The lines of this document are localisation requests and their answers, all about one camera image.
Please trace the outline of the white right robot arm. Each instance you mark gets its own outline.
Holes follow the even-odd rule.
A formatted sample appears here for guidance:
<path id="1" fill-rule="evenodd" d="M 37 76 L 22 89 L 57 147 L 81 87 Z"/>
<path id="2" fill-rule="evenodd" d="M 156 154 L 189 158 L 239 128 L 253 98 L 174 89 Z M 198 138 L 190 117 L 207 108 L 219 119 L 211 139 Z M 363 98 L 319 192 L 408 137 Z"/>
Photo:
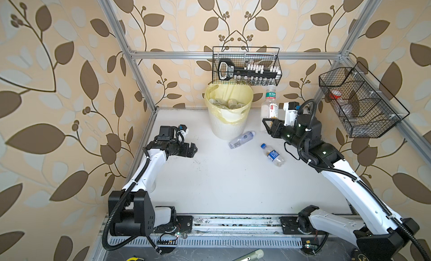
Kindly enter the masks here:
<path id="1" fill-rule="evenodd" d="M 412 243 L 425 261 L 431 256 L 415 238 L 419 225 L 391 209 L 352 169 L 332 144 L 322 141 L 322 124 L 310 114 L 298 115 L 294 125 L 264 118 L 267 133 L 296 148 L 299 159 L 329 180 L 357 211 L 361 220 L 332 215 L 308 206 L 300 212 L 305 228 L 324 231 L 354 244 L 370 261 L 390 261 Z"/>

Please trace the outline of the capless bottle green red label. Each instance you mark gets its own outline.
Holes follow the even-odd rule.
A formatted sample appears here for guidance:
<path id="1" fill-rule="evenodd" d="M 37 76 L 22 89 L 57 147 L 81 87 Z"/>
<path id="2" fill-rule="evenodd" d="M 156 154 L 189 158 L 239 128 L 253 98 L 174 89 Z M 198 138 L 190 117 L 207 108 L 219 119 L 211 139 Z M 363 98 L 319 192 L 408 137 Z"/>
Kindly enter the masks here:
<path id="1" fill-rule="evenodd" d="M 278 118 L 278 104 L 276 104 L 276 86 L 268 86 L 265 93 L 265 101 L 261 105 L 260 120 L 261 131 L 266 131 L 263 119 Z"/>

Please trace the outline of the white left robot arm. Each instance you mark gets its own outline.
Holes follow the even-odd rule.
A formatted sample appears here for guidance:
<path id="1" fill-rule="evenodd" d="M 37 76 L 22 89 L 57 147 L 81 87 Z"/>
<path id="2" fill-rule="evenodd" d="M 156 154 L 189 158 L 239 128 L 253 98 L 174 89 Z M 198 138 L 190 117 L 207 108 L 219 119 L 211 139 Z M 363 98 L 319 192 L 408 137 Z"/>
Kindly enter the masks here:
<path id="1" fill-rule="evenodd" d="M 149 192 L 170 156 L 193 158 L 197 151 L 194 143 L 185 142 L 182 130 L 172 135 L 159 134 L 143 148 L 144 158 L 136 173 L 122 190 L 113 191 L 108 198 L 109 216 L 102 234 L 105 250 L 118 250 L 143 236 L 158 254 L 166 253 L 150 235 L 159 226 L 177 227 L 175 207 L 154 207 Z"/>

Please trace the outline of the clear bottle blue label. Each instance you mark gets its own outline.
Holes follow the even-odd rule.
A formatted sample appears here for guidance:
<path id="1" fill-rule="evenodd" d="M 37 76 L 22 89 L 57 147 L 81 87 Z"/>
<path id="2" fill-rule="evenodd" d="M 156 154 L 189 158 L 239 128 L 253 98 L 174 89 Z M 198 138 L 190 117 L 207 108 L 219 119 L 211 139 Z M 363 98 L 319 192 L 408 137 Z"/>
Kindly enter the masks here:
<path id="1" fill-rule="evenodd" d="M 284 165 L 284 158 L 270 145 L 265 143 L 261 144 L 261 149 L 264 152 L 264 155 L 277 167 L 281 167 Z"/>

